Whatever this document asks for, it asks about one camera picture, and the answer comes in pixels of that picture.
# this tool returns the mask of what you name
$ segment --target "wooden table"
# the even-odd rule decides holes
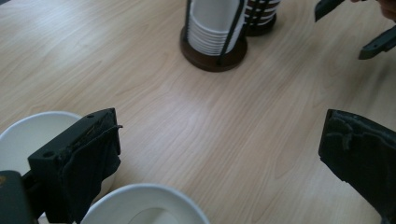
[[[0,132],[29,115],[115,107],[113,189],[179,189],[211,223],[379,223],[319,160],[326,111],[396,130],[396,50],[362,46],[390,28],[377,2],[314,23],[317,1],[284,1],[233,70],[208,73],[178,46],[186,1],[11,0],[0,6]]]

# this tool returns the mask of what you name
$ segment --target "cup rim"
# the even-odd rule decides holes
[[[171,187],[168,187],[165,185],[154,184],[154,183],[130,184],[130,185],[123,186],[119,189],[115,189],[115,190],[109,192],[103,198],[101,198],[94,205],[92,205],[85,217],[87,217],[90,213],[93,213],[96,209],[98,209],[100,206],[102,206],[105,201],[110,200],[111,198],[113,198],[117,195],[120,195],[124,192],[128,192],[128,191],[134,190],[134,189],[156,189],[156,190],[165,191],[166,193],[170,193],[170,194],[176,196],[177,198],[179,198],[184,203],[186,203],[188,206],[190,206],[205,224],[210,223],[209,220],[207,219],[206,215],[204,214],[204,212],[201,210],[201,208],[187,195],[185,195],[184,193],[182,193],[181,191],[179,191],[177,189],[174,189],[174,188],[171,188]]]
[[[20,119],[20,120],[16,121],[15,123],[11,124],[2,133],[0,133],[0,141],[2,139],[4,139],[7,136],[7,134],[10,133],[13,129],[15,129],[15,127],[21,125],[22,123],[24,123],[24,122],[26,122],[26,121],[28,121],[30,119],[35,119],[35,118],[43,117],[43,116],[47,116],[47,115],[66,115],[66,116],[68,116],[70,118],[77,119],[77,120],[82,118],[82,116],[80,116],[78,114],[75,114],[75,113],[72,113],[72,112],[68,112],[68,111],[62,111],[62,110],[53,110],[53,111],[40,112],[40,113],[37,113],[37,114],[33,114],[33,115],[29,116],[29,117]]]

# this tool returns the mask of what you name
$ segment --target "white paper cup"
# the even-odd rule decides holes
[[[191,5],[191,15],[206,29],[228,32],[239,2],[239,0],[194,0]]]
[[[27,158],[66,130],[81,116],[64,111],[50,111],[14,123],[0,135],[0,170],[26,174]]]
[[[189,30],[188,30],[188,40],[190,45],[195,50],[205,55],[209,55],[209,56],[220,55],[230,27],[225,32],[206,28],[198,20],[196,20],[196,18],[192,14],[193,9],[194,9],[194,4],[191,4],[191,14],[190,14]],[[238,23],[235,26],[232,38],[226,49],[226,53],[230,52],[233,49],[239,37],[239,34],[242,30],[244,21],[245,18],[242,13],[241,16],[239,17]]]
[[[135,184],[116,189],[95,203],[81,224],[209,224],[186,195],[162,185]]]

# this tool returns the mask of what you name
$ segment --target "cup stand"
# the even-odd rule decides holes
[[[180,48],[184,57],[194,66],[208,72],[225,72],[235,68],[242,62],[247,51],[248,42],[245,37],[236,40],[233,49],[224,54],[222,63],[219,63],[219,56],[205,55],[194,49],[189,41],[184,40],[186,30],[183,27],[180,33]]]
[[[181,30],[179,41],[180,49],[184,57],[194,66],[208,72],[224,72],[233,69],[238,64],[240,64],[248,51],[248,42],[245,38],[245,32],[241,32],[240,36],[235,42],[235,45],[233,46],[233,49],[230,52],[226,53],[226,49],[228,48],[238,19],[240,16],[242,16],[243,8],[244,0],[240,0],[239,7],[236,10],[235,17],[233,18],[233,24],[230,28],[221,54],[219,56],[209,56],[197,51],[189,43],[187,30],[189,29],[191,0],[188,0],[185,26]]]
[[[257,0],[254,3],[253,9],[251,10],[251,12],[249,13],[249,16],[247,18],[247,24],[245,24],[246,36],[266,35],[266,34],[270,33],[272,31],[272,29],[274,28],[274,25],[275,25],[275,22],[276,22],[276,14],[266,24],[258,25],[260,17],[262,16],[262,14],[264,13],[265,9],[267,9],[267,7],[270,4],[270,0],[266,0],[261,5],[260,11],[257,11],[257,8],[259,7],[259,3],[260,3],[259,0]]]

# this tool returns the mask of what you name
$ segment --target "stack of paper cups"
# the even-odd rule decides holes
[[[187,31],[190,45],[205,55],[220,55],[239,4],[239,0],[193,0]],[[233,49],[244,20],[242,13],[239,15],[226,53]]]

